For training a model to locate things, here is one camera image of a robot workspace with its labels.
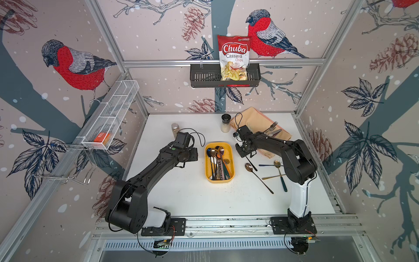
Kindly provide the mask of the black metal spoon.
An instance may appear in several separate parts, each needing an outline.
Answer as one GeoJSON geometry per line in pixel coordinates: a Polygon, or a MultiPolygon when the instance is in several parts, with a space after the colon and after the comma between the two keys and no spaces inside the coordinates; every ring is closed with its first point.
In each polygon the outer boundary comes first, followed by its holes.
{"type": "Polygon", "coordinates": [[[247,159],[247,161],[249,162],[249,164],[252,166],[252,168],[253,168],[253,170],[254,171],[258,171],[258,169],[256,168],[256,166],[251,162],[251,160],[249,159],[249,157],[248,156],[246,156],[246,159],[247,159]]]}

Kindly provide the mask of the yellow plastic storage box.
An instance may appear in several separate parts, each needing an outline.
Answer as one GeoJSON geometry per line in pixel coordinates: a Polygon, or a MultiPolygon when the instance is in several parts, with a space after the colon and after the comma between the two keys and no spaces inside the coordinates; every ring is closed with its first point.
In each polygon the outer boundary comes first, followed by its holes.
{"type": "MultiPolygon", "coordinates": [[[[209,182],[211,182],[211,183],[228,183],[228,182],[230,182],[230,181],[233,180],[233,178],[235,177],[234,156],[233,156],[233,150],[232,150],[231,146],[228,143],[225,143],[225,142],[213,142],[213,143],[207,144],[206,147],[205,147],[205,155],[204,155],[204,157],[205,157],[205,164],[204,164],[204,166],[205,166],[205,177],[206,177],[206,179],[209,182]],[[224,150],[225,150],[224,151],[223,158],[230,160],[230,163],[227,164],[227,167],[228,167],[228,169],[230,171],[230,175],[231,175],[231,179],[230,180],[214,180],[214,179],[211,180],[211,175],[212,174],[211,174],[211,167],[210,167],[210,161],[209,161],[210,159],[207,156],[206,150],[208,148],[215,148],[216,150],[218,150],[218,147],[219,146],[222,146],[224,148],[224,150]]],[[[219,161],[221,161],[221,160],[218,158],[218,152],[217,152],[217,163],[219,161]]]]}

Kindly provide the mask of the blue metal spoon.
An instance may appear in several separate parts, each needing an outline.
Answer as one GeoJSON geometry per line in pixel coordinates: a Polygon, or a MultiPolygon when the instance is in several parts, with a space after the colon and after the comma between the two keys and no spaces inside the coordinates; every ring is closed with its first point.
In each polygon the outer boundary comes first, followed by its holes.
{"type": "Polygon", "coordinates": [[[215,177],[215,173],[214,173],[214,170],[213,170],[213,164],[212,164],[212,155],[211,155],[211,148],[208,148],[207,150],[206,150],[206,153],[207,153],[207,156],[208,156],[208,158],[209,158],[209,163],[210,163],[210,167],[211,167],[211,180],[213,180],[214,179],[214,177],[215,177]]]}

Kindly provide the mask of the copper spoon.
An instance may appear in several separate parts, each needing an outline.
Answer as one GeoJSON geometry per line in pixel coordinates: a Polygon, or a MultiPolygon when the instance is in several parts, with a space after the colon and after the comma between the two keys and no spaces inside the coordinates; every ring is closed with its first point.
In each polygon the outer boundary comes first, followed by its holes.
{"type": "Polygon", "coordinates": [[[217,163],[217,150],[215,148],[210,148],[210,155],[214,165],[214,180],[219,179],[218,173],[218,163],[217,163]]]}

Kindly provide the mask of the gold spoon long handle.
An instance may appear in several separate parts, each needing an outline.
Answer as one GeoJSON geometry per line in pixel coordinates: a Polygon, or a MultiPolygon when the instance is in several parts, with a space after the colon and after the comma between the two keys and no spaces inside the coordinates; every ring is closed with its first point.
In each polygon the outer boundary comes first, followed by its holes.
{"type": "Polygon", "coordinates": [[[262,180],[268,180],[268,179],[272,179],[272,178],[281,178],[283,175],[275,175],[275,176],[269,176],[269,177],[264,177],[262,178],[262,180]]]}

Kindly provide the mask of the iridescent rainbow spoon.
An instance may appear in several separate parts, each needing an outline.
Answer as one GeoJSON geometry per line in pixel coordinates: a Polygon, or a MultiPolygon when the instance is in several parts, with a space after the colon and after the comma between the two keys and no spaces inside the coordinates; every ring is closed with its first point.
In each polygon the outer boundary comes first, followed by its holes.
{"type": "Polygon", "coordinates": [[[219,146],[218,147],[218,152],[219,152],[219,155],[220,155],[220,159],[222,161],[222,166],[223,166],[223,171],[224,171],[224,177],[225,177],[226,180],[228,180],[228,179],[230,179],[230,174],[229,174],[229,172],[227,170],[227,166],[225,165],[225,162],[224,162],[224,159],[223,159],[224,151],[225,150],[224,150],[224,148],[222,146],[219,146]]]}

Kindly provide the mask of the steel spoon patterned handle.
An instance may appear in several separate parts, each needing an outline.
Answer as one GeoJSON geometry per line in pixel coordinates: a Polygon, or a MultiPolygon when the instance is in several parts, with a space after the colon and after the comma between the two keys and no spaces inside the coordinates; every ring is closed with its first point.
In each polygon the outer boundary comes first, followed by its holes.
{"type": "Polygon", "coordinates": [[[217,164],[217,174],[218,180],[225,180],[224,163],[222,161],[219,161],[217,164]]]}

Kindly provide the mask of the orange plastic spoon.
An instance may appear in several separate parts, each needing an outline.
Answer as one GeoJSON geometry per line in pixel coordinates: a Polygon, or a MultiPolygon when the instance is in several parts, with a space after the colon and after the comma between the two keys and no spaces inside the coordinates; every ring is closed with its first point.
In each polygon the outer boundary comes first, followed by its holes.
{"type": "Polygon", "coordinates": [[[220,152],[218,153],[218,158],[222,162],[223,171],[224,171],[224,180],[230,180],[231,179],[230,171],[229,171],[229,169],[227,167],[227,164],[225,162],[225,159],[223,158],[223,156],[222,156],[222,154],[220,152]]]}

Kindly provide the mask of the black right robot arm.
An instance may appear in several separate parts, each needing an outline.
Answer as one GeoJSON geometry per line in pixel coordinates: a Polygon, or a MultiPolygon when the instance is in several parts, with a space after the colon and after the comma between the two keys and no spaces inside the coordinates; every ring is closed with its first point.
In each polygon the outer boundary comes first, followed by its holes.
{"type": "Polygon", "coordinates": [[[292,182],[288,223],[296,228],[309,222],[311,211],[308,197],[318,166],[305,142],[300,139],[281,140],[264,132],[253,133],[247,126],[238,128],[233,137],[240,142],[235,147],[242,158],[257,150],[265,150],[281,157],[285,175],[292,182]]]}

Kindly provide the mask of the orange box on shelf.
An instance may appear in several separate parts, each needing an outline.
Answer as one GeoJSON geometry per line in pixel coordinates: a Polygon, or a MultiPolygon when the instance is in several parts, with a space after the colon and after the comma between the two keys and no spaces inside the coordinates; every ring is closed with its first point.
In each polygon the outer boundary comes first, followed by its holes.
{"type": "Polygon", "coordinates": [[[107,144],[110,137],[111,137],[110,133],[101,132],[96,136],[96,138],[94,139],[93,142],[94,143],[107,144]]]}

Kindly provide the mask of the knife on napkin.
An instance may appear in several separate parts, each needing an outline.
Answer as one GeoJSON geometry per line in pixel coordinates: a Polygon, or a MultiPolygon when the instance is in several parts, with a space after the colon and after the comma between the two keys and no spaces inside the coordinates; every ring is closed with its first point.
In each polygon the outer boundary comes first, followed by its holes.
{"type": "Polygon", "coordinates": [[[270,133],[270,136],[276,136],[276,135],[278,135],[281,131],[282,131],[282,129],[279,129],[279,130],[273,131],[272,133],[270,133]]]}

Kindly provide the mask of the dark fork on napkin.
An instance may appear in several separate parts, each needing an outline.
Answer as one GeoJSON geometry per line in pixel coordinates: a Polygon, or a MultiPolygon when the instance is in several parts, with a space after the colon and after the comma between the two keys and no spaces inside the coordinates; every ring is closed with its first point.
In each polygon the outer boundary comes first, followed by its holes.
{"type": "Polygon", "coordinates": [[[276,128],[276,125],[278,124],[278,122],[277,121],[275,121],[273,124],[271,124],[269,127],[268,127],[268,129],[266,129],[265,131],[264,131],[264,133],[267,133],[268,131],[273,131],[273,130],[275,130],[275,128],[276,128]]]}

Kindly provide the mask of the red Chuba chips bag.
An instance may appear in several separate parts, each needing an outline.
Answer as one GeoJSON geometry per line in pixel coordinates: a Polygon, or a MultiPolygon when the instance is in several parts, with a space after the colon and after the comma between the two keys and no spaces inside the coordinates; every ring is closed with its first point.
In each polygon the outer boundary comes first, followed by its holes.
{"type": "Polygon", "coordinates": [[[217,36],[221,81],[245,81],[250,60],[251,37],[217,36]]]}

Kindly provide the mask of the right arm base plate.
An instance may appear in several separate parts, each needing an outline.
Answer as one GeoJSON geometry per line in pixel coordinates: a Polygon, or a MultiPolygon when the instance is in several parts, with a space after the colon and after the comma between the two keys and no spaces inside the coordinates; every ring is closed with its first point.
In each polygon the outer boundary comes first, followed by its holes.
{"type": "Polygon", "coordinates": [[[268,223],[274,235],[285,234],[312,234],[318,233],[313,218],[309,215],[303,218],[271,217],[268,223]]]}

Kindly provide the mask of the aluminium front rail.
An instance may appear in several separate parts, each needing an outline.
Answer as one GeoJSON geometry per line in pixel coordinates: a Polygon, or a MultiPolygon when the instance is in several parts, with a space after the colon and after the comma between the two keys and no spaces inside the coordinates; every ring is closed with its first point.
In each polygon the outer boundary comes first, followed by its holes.
{"type": "MultiPolygon", "coordinates": [[[[270,215],[187,216],[183,238],[269,238],[274,237],[270,215]]],[[[366,236],[356,215],[313,215],[318,238],[323,236],[366,236]]]]}

